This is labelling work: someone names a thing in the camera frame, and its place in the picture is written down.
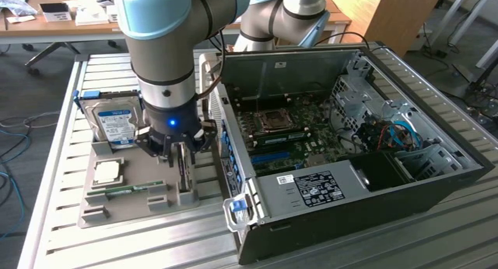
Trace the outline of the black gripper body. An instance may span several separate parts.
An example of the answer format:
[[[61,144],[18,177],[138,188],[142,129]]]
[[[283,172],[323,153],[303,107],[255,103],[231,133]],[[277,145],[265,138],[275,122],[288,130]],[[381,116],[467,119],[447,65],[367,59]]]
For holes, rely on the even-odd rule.
[[[171,142],[180,141],[183,135],[193,137],[201,129],[196,101],[188,101],[175,108],[159,108],[142,102],[148,117],[152,139],[163,144],[169,136]]]

